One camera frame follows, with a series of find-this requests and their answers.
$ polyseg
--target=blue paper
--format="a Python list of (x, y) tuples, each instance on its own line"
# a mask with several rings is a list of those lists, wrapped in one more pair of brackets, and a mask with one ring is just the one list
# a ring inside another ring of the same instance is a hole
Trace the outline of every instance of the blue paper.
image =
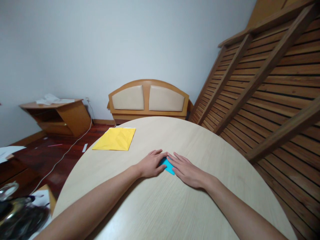
[(172, 170), (172, 168), (174, 168), (174, 166), (169, 163), (169, 161), (167, 160), (167, 157), (164, 157), (161, 161), (159, 166), (161, 165), (166, 165), (167, 168), (165, 169), (166, 171), (168, 171), (169, 173), (171, 173), (172, 175), (174, 175), (174, 171)]

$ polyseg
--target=finger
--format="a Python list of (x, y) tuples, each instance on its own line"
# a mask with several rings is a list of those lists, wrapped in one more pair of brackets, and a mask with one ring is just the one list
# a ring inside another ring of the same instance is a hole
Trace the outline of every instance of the finger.
[(179, 171), (178, 168), (172, 168), (173, 172), (181, 179), (184, 175)]
[(170, 153), (168, 154), (168, 156), (175, 162), (181, 162), (178, 158), (172, 156)]
[(171, 163), (174, 167), (180, 167), (180, 163), (173, 161), (170, 157), (167, 157), (167, 160), (169, 161), (169, 163)]
[(187, 163), (187, 161), (186, 161), (184, 158), (182, 158), (178, 153), (173, 152), (173, 154), (174, 154), (181, 162)]
[(153, 153), (152, 155), (157, 155), (157, 154), (159, 154), (159, 153), (161, 153), (161, 152), (162, 152), (162, 149), (154, 150), (154, 153)]
[(160, 154), (157, 155), (156, 160), (160, 162), (161, 159), (166, 157), (166, 156), (168, 156), (168, 152), (160, 153)]
[(164, 164), (161, 165), (160, 167), (157, 167), (157, 169), (156, 169), (157, 174), (163, 172), (163, 170), (165, 170), (166, 168), (167, 168), (167, 166)]
[(155, 151), (155, 150), (152, 150), (151, 152), (148, 153), (148, 155), (152, 155), (152, 153), (153, 153), (154, 151)]
[(182, 158), (186, 163), (191, 163), (188, 158), (186, 158), (186, 157), (184, 157), (184, 156), (181, 156), (181, 155), (179, 155), (179, 154), (176, 153), (176, 152), (173, 152), (173, 154), (174, 154), (174, 155), (178, 155), (178, 156), (179, 156), (180, 158)]

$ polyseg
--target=wooden nightstand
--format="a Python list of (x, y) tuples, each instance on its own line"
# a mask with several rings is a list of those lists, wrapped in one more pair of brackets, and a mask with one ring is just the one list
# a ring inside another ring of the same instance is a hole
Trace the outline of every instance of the wooden nightstand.
[(20, 107), (47, 133), (78, 137), (90, 127), (91, 119), (82, 99), (75, 99), (73, 103), (51, 105), (38, 105), (32, 102), (22, 104)]

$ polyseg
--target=headboard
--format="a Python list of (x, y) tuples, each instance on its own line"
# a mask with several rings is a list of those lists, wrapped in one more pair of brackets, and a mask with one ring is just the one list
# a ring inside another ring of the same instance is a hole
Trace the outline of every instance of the headboard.
[(149, 116), (185, 119), (189, 95), (160, 80), (129, 82), (109, 94), (110, 109), (116, 124)]

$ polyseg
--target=yellow padded envelope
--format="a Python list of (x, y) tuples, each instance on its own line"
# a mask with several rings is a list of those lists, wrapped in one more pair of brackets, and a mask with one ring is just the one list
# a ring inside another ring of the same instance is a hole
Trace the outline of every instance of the yellow padded envelope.
[(135, 131), (135, 128), (109, 128), (92, 149), (128, 151)]

